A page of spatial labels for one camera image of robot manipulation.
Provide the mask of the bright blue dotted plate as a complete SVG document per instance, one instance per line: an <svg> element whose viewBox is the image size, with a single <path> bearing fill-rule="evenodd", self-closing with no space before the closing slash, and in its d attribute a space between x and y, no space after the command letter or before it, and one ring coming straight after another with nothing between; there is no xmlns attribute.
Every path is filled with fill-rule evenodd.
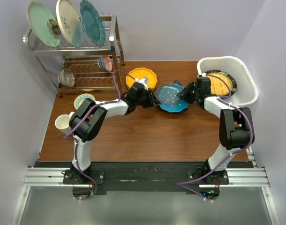
<svg viewBox="0 0 286 225"><path fill-rule="evenodd" d="M177 96L184 87L176 83L168 83L161 86L156 92L156 98L160 102L159 107L169 113L180 113L187 109L188 103Z"/></svg>

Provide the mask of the yellow woven pattern plate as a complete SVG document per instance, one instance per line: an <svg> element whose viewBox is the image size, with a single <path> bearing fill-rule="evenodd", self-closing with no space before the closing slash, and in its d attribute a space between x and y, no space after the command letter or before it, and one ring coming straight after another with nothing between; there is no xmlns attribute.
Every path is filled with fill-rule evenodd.
<svg viewBox="0 0 286 225"><path fill-rule="evenodd" d="M229 95L229 89L231 90L233 88L233 83L226 74L220 72L213 72L209 73L207 77L211 81L211 94L218 96Z"/></svg>

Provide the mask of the black rimmed cream plate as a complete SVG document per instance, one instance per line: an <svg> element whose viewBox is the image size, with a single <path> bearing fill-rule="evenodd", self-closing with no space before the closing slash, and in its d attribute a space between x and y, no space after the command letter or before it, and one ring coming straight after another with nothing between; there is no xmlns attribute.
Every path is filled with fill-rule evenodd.
<svg viewBox="0 0 286 225"><path fill-rule="evenodd" d="M221 97L226 98L226 97L230 97L231 95L233 95L236 92L236 90L237 90L237 83L236 83L235 79L230 74L228 74L228 73L226 73L224 71L220 71L220 70L209 70L209 71L207 71L205 73L208 75L209 73L213 73L213 72L220 72L220 73L226 74L231 79L231 81L233 83L233 88L231 90L227 86L227 88L230 91L229 95L221 96Z"/></svg>

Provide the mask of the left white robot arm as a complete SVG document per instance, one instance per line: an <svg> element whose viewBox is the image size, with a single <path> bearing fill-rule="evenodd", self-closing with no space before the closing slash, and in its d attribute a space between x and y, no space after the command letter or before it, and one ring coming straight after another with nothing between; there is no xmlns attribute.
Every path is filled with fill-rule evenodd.
<svg viewBox="0 0 286 225"><path fill-rule="evenodd" d="M139 82L135 82L128 92L119 94L115 100L96 102L85 99L72 115L69 121L71 131L65 136L74 140L74 158L70 166L74 179L80 184L94 181L90 177L91 146L106 118L128 115L137 106L150 108L157 105L160 102L152 89Z"/></svg>

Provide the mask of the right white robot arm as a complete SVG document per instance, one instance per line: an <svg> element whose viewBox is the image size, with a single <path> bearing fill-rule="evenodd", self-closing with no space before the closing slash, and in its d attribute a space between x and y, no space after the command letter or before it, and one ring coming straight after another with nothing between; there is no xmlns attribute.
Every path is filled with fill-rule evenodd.
<svg viewBox="0 0 286 225"><path fill-rule="evenodd" d="M220 80L228 89L228 94L217 96L211 94L210 77ZM203 180L213 184L218 179L218 174L225 171L233 157L246 150L255 139L251 111L247 107L237 106L224 101L231 96L231 88L222 78L214 75L202 74L197 77L197 82L190 82L177 97L187 103L196 102L201 108L219 118L220 144L214 154L206 160L200 172L195 173L196 178L182 182L178 185L191 184Z"/></svg>

